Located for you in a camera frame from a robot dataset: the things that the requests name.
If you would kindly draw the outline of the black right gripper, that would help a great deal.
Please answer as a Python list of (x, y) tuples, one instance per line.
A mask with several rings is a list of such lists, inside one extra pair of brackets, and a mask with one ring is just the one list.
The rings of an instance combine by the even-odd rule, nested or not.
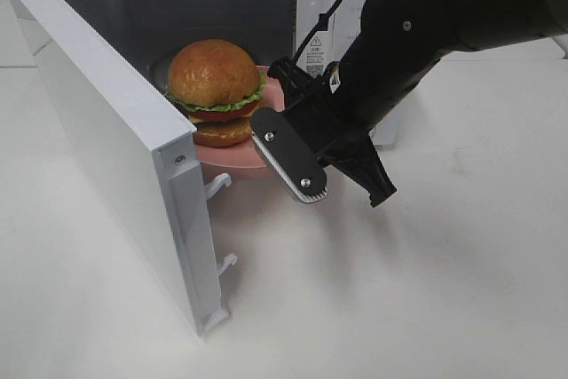
[(327, 196), (327, 175), (318, 160), (364, 188), (375, 208), (397, 188), (367, 129), (333, 105), (328, 82), (331, 70), (328, 67), (324, 75), (312, 77), (289, 57), (275, 60), (268, 75), (278, 80), (283, 90), (284, 115), (269, 107), (256, 110), (250, 119), (253, 144), (269, 169), (301, 203), (315, 203)]

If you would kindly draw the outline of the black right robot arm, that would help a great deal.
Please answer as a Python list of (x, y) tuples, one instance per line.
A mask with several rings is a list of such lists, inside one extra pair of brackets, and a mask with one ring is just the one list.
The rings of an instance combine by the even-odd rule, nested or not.
[(270, 65), (285, 107), (253, 114), (256, 150), (301, 202), (326, 196), (333, 166), (376, 206), (395, 186), (369, 133), (445, 55), (566, 31), (567, 0), (366, 0), (359, 34), (322, 75), (286, 57)]

